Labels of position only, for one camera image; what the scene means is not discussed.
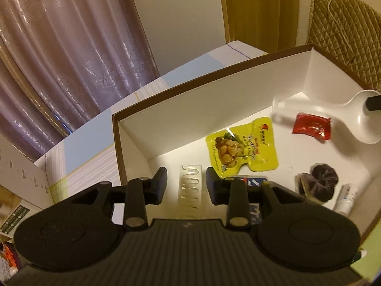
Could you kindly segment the mauve curtain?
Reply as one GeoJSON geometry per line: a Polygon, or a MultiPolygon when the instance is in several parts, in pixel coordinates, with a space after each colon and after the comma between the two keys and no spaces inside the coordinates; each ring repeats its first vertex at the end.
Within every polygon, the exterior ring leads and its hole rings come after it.
{"type": "Polygon", "coordinates": [[[1,0],[1,134],[30,159],[158,75],[134,0],[1,0]]]}

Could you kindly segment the large brown cardboard box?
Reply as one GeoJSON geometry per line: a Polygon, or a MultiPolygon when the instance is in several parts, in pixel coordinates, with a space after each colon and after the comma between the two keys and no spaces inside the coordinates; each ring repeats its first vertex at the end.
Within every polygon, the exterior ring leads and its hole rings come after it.
{"type": "Polygon", "coordinates": [[[270,117],[278,168],[266,177],[284,187],[317,163],[338,173],[340,184],[358,187],[349,215],[362,238],[380,221],[380,145],[358,141],[333,116],[329,141],[293,134],[295,101],[347,103],[366,89],[353,72],[322,49],[299,46],[263,55],[198,77],[123,107],[112,117],[121,184],[151,177],[159,167],[169,175],[164,202],[149,209],[149,218],[173,218],[182,165],[210,166],[208,135],[270,117]]]}

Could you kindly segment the wooden door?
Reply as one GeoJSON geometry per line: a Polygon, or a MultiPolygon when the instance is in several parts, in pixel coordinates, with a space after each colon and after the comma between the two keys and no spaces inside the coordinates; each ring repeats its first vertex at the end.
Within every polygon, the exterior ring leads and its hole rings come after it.
{"type": "Polygon", "coordinates": [[[221,0],[226,42],[267,53],[296,46],[299,0],[221,0]]]}

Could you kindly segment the white rice spoon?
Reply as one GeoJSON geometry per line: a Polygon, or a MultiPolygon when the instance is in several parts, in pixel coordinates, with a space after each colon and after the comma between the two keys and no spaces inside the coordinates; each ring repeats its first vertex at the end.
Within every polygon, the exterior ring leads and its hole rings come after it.
{"type": "Polygon", "coordinates": [[[367,110],[366,99],[371,96],[380,96],[380,94],[375,90],[362,90],[343,104],[306,99],[278,101],[275,98],[272,100],[272,109],[277,112],[297,110],[308,114],[334,117],[344,123],[358,141],[373,145],[380,142],[380,110],[367,110]]]}

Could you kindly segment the quilted gold chair cushion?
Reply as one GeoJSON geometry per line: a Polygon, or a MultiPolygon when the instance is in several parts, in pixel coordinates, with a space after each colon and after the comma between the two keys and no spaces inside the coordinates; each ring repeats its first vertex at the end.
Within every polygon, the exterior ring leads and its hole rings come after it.
{"type": "Polygon", "coordinates": [[[380,14],[360,0],[311,0],[307,43],[380,91],[380,14]]]}

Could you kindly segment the yellow snack pouch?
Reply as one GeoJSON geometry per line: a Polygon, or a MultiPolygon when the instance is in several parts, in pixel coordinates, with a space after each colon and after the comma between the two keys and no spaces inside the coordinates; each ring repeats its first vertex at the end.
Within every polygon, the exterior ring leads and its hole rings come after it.
{"type": "Polygon", "coordinates": [[[244,165],[252,172],[275,170],[279,165],[270,117],[223,129],[205,141],[211,165],[221,178],[236,175],[244,165]]]}

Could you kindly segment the red snack packet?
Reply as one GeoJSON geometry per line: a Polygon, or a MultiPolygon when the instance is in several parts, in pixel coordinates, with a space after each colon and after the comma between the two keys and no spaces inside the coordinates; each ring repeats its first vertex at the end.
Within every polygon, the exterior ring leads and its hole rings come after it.
{"type": "Polygon", "coordinates": [[[293,134],[305,134],[317,140],[327,141],[331,138],[331,119],[299,112],[293,126],[293,134]]]}

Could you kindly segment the brown velvet scrunchie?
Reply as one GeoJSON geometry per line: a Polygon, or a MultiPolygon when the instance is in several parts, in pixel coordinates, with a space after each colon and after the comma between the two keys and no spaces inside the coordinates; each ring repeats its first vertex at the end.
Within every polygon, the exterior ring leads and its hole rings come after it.
{"type": "Polygon", "coordinates": [[[310,173],[302,172],[296,175],[295,191],[323,205],[333,198],[338,181],[338,174],[333,167],[326,163],[317,163],[311,167],[310,173]]]}

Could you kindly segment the clear plastic ampoule tray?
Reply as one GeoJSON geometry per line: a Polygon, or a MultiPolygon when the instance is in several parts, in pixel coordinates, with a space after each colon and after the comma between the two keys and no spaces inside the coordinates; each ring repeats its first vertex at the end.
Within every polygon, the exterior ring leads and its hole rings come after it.
{"type": "Polygon", "coordinates": [[[198,220],[201,218],[201,171],[201,165],[182,165],[180,167],[178,208],[181,219],[198,220]]]}

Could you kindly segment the white product carton box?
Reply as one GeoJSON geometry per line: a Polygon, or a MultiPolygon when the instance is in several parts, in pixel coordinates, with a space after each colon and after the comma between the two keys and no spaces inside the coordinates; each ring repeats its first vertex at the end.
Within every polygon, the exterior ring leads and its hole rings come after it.
{"type": "Polygon", "coordinates": [[[1,235],[12,238],[18,225],[54,204],[45,172],[1,136],[1,235]]]}

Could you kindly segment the white cream tube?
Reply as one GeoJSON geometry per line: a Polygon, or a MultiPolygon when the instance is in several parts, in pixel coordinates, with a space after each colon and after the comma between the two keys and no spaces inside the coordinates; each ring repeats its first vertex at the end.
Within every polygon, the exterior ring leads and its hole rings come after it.
{"type": "Polygon", "coordinates": [[[348,183],[343,185],[336,199],[333,211],[342,216],[348,216],[353,208],[357,192],[358,188],[354,184],[348,183]]]}

